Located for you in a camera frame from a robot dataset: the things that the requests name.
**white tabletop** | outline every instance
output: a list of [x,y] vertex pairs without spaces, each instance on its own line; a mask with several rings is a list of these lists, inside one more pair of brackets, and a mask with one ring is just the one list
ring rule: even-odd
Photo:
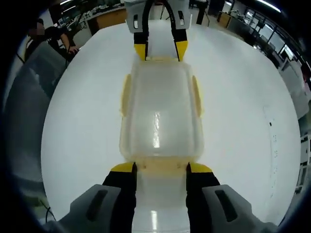
[[[149,25],[149,54],[174,54],[168,22]],[[237,38],[194,25],[188,40],[184,62],[198,78],[205,109],[205,150],[199,163],[247,199],[260,220],[279,224],[293,197],[300,163],[299,127],[287,88],[272,62]],[[124,77],[136,59],[126,24],[101,29],[69,64],[55,90],[44,124],[41,164],[57,219],[124,161],[120,99]]]

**transparent plastic container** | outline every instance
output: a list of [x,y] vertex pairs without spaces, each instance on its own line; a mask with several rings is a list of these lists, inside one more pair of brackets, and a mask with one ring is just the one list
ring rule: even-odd
[[121,101],[120,151],[127,160],[180,167],[201,155],[201,99],[189,65],[175,60],[134,64]]

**person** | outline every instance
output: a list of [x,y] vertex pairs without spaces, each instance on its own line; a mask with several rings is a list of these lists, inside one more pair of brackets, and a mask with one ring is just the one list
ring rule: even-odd
[[[71,61],[75,54],[79,51],[77,46],[70,43],[70,40],[64,30],[54,26],[45,29],[44,22],[41,18],[37,19],[37,21],[29,29],[28,36],[32,39],[32,41],[25,51],[25,60],[29,58],[29,56],[43,41],[47,41],[53,49],[55,49],[68,61]],[[59,39],[63,42],[65,49],[59,47]]]

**white table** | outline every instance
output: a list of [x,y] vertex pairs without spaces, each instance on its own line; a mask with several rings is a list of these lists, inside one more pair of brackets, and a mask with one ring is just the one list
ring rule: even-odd
[[[149,55],[174,54],[168,22],[149,25]],[[199,163],[247,199],[259,219],[279,224],[293,197],[300,162],[290,94],[272,62],[241,40],[199,25],[189,29],[188,40],[184,61],[201,84],[205,109],[205,150]],[[99,30],[55,90],[44,124],[41,165],[57,219],[124,162],[120,98],[136,59],[125,24]]]

